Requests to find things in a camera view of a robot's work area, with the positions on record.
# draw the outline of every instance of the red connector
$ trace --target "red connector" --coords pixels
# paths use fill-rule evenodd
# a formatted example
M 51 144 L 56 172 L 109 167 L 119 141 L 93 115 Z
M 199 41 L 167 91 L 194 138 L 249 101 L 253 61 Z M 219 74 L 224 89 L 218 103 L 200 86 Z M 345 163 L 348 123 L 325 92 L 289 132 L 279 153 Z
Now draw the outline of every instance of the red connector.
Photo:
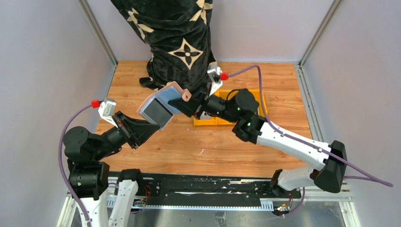
M 220 79 L 221 80 L 228 80 L 228 72 L 222 72 L 220 74 Z
M 92 104 L 92 107 L 95 109 L 100 106 L 100 101 L 98 99 L 95 99 L 91 102 L 91 104 Z

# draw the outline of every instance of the yellow tray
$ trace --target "yellow tray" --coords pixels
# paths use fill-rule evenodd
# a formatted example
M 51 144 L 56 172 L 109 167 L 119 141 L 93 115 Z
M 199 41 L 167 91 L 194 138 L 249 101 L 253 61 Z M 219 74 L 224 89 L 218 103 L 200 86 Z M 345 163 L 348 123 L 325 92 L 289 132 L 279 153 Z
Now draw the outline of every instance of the yellow tray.
M 262 105 L 260 105 L 261 103 L 261 98 L 259 95 L 259 89 L 249 89 L 249 91 L 252 93 L 252 95 L 255 97 L 255 100 L 259 103 L 259 108 L 258 108 L 258 112 L 259 115 L 264 117 L 264 113 L 263 113 L 263 109 L 262 109 Z M 227 98 L 227 95 L 230 91 L 229 90 L 220 90 L 220 91 L 216 91 L 214 93 L 214 95 L 221 97 L 223 99 Z M 230 96 L 228 97 L 228 99 L 231 99 L 238 91 L 233 91 Z M 264 93 L 262 93 L 263 96 L 263 104 L 264 107 L 267 111 L 267 105 L 266 105 L 266 100 L 264 98 Z M 223 120 L 221 118 L 218 117 L 210 117 L 210 119 L 207 120 L 198 120 L 196 118 L 193 119 L 193 125 L 195 126 L 203 126 L 203 125 L 234 125 L 234 123 L 228 122 L 226 120 Z

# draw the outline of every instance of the gray wall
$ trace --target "gray wall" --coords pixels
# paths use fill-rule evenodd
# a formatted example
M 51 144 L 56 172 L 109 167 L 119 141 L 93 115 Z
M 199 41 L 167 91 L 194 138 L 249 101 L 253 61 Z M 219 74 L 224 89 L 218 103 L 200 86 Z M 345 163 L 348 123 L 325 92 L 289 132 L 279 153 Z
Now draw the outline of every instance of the gray wall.
M 150 58 L 110 0 L 87 0 L 120 60 Z M 332 0 L 214 0 L 212 50 L 219 61 L 298 61 Z
M 62 127 L 105 96 L 113 68 L 75 0 L 2 1 L 0 21 L 0 226 L 55 226 Z M 93 130 L 95 115 L 74 125 Z
M 326 140 L 394 184 L 348 180 L 364 227 L 401 223 L 400 11 L 399 0 L 344 0 L 305 67 Z

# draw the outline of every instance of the black cable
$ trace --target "black cable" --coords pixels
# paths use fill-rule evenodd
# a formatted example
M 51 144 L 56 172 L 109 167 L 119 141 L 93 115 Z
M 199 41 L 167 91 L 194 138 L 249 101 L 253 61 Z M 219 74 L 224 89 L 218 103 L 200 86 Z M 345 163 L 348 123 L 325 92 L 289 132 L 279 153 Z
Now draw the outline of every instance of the black cable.
M 228 97 L 230 96 L 231 93 L 233 93 L 233 92 L 235 92 L 235 91 L 240 91 L 240 90 L 242 90 L 242 89 L 234 89 L 234 90 L 231 90 L 231 91 L 227 94 L 226 100 L 228 100 Z

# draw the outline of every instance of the wood grain surface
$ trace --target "wood grain surface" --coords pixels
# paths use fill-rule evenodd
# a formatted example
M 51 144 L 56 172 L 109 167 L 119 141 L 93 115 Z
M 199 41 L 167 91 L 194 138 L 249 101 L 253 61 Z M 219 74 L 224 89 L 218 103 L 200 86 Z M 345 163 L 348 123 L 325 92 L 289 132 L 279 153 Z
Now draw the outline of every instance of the wood grain surface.
M 136 113 L 154 91 L 143 88 L 139 78 L 147 77 L 146 61 L 120 61 L 108 97 L 117 102 L 116 111 L 142 119 Z M 235 72 L 252 63 L 220 62 L 223 71 Z M 263 90 L 268 115 L 277 125 L 311 137 L 293 64 L 261 63 Z M 256 69 L 224 81 L 221 89 L 258 88 Z M 97 133 L 111 128 L 101 120 Z M 197 126 L 179 114 L 163 131 L 157 131 L 137 150 L 124 145 L 117 155 L 105 158 L 110 169 L 139 168 L 142 172 L 199 175 L 270 177 L 277 169 L 305 166 L 303 161 L 282 151 L 245 143 L 232 133 L 232 126 Z

